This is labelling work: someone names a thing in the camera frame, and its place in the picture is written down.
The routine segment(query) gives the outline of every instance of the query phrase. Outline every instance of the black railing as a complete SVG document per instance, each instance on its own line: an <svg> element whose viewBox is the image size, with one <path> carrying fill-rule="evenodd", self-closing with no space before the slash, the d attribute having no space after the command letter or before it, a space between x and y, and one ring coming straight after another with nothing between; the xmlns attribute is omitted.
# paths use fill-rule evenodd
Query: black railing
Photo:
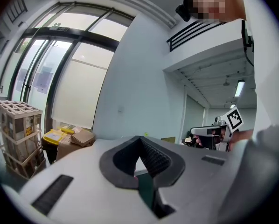
<svg viewBox="0 0 279 224"><path fill-rule="evenodd" d="M167 40L170 51L173 51L177 47L188 42L190 39L222 24L223 23L206 24L206 23L201 23L199 21L194 21L193 23L190 23L187 27L185 27L180 32L176 33L174 36L172 36L170 39Z"/></svg>
<svg viewBox="0 0 279 224"><path fill-rule="evenodd" d="M27 12L24 0L14 0L6 9L6 13L12 23L24 12Z"/></svg>

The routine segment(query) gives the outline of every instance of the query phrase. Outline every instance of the floor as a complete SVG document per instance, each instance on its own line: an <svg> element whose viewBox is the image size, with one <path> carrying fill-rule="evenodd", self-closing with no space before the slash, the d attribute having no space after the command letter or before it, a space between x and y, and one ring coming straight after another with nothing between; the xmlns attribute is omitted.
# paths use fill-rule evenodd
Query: floor
<svg viewBox="0 0 279 224"><path fill-rule="evenodd" d="M4 156L0 150L0 182L12 187L17 192L27 182L26 179L20 177L12 170L8 169L5 164Z"/></svg>

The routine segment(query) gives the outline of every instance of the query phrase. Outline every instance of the yellow lid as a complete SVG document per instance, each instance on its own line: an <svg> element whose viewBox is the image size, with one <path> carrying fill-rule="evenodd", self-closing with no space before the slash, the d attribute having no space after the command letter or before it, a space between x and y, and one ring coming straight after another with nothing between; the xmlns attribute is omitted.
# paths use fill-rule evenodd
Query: yellow lid
<svg viewBox="0 0 279 224"><path fill-rule="evenodd" d="M48 133L44 134L43 139L47 142L59 145L59 142L66 136L66 133L62 131L51 129Z"/></svg>

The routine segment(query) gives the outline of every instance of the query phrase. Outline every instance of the ceiling light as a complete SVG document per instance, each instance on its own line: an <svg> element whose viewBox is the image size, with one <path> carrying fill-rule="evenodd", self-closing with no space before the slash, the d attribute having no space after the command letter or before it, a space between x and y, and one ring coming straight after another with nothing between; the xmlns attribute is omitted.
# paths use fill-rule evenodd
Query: ceiling light
<svg viewBox="0 0 279 224"><path fill-rule="evenodd" d="M239 97L241 94L241 91L243 89L245 81L244 80L238 80L237 90L235 93L235 97Z"/></svg>

